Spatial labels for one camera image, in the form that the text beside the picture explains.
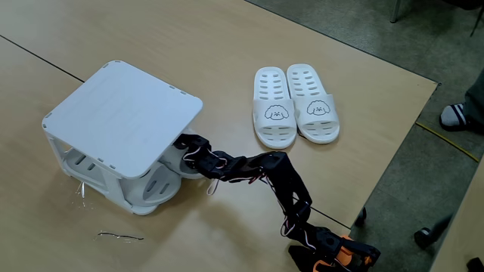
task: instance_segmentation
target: gray carpet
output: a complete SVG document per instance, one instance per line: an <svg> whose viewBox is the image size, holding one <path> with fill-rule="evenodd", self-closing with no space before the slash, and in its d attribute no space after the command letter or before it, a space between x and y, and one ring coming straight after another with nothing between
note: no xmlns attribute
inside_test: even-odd
<svg viewBox="0 0 484 272"><path fill-rule="evenodd" d="M404 0L399 21L390 23L392 0L249 2L441 82L418 122L482 157L484 136L439 126L443 107L463 101L484 68L484 22L469 37L479 10L464 11L440 0ZM439 243L421 250L413 232L457 210L476 167L461 151L414 126L367 202L366 225L351 232L381 250L372 271L428 271Z"/></svg>

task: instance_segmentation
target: black cable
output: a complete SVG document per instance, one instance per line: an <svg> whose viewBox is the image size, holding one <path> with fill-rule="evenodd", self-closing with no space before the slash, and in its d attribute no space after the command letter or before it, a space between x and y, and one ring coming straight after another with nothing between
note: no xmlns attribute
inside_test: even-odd
<svg viewBox="0 0 484 272"><path fill-rule="evenodd" d="M295 196L293 196L293 199L294 199L294 200L299 201L299 199L297 199ZM318 209L314 208L313 206L309 206L309 208L311 208L311 210L313 210L313 211L317 212L318 214L323 215L324 217L329 218L329 219L331 219L331 220L333 220L333 221L337 222L338 224L342 225L343 227L345 227L345 228L347 228L347 229L351 230L351 227L348 227L348 226L346 226L345 224L343 224L343 223L339 222L338 220L336 220L336 219L332 218L331 216L326 215L325 213L323 213L323 212L319 211Z"/></svg>

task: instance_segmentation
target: person's foot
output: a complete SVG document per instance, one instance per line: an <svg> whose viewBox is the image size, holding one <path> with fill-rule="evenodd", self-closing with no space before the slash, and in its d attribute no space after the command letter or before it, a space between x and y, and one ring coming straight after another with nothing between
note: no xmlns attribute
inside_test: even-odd
<svg viewBox="0 0 484 272"><path fill-rule="evenodd" d="M468 122L464 116L464 104L449 105L444 108L439 118L440 125L446 131L463 131Z"/></svg>

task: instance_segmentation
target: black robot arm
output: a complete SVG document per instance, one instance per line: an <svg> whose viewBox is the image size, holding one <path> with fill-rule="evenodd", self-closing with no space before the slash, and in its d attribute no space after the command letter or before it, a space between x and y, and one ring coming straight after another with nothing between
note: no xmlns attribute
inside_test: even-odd
<svg viewBox="0 0 484 272"><path fill-rule="evenodd" d="M257 180L266 183L274 191L286 216L281 235L304 245L291 246L289 250L302 272L348 271L348 267L338 260L341 252L360 257L357 264L352 261L352 271L367 271L380 256L373 246L339 237L325 227L307 223L312 200L286 153L268 152L250 158L234 158L223 151L212 151L209 141L195 134L180 135L174 146L188 149L183 160L188 167L207 178L230 183Z"/></svg>

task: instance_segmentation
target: stool leg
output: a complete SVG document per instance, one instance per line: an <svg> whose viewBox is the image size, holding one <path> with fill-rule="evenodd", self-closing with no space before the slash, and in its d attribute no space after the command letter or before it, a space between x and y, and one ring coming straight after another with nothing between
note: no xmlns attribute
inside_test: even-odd
<svg viewBox="0 0 484 272"><path fill-rule="evenodd" d="M49 134L45 134L47 136L48 143L51 145L52 151L54 151L55 159L57 159L57 162L59 163L60 168L64 173L68 176L71 176L69 172L64 168L64 157L66 156L66 150L62 146L62 144L59 142L58 139L53 138Z"/></svg>
<svg viewBox="0 0 484 272"><path fill-rule="evenodd" d="M105 170L101 171L107 187L107 193L105 193L104 196L117 205L133 213L132 205L129 204L124 197L123 189L121 189L121 184L119 184L118 177Z"/></svg>
<svg viewBox="0 0 484 272"><path fill-rule="evenodd" d="M393 7L393 13L390 18L390 23L395 23L396 18L399 16L400 3L402 0L395 0L395 7Z"/></svg>
<svg viewBox="0 0 484 272"><path fill-rule="evenodd" d="M437 241L442 233L444 233L445 229L447 229L448 224L451 222L452 214L447 215L442 220L438 221L430 230L427 227L419 230L414 234L414 239L416 244L425 249L426 247L432 245L435 241Z"/></svg>

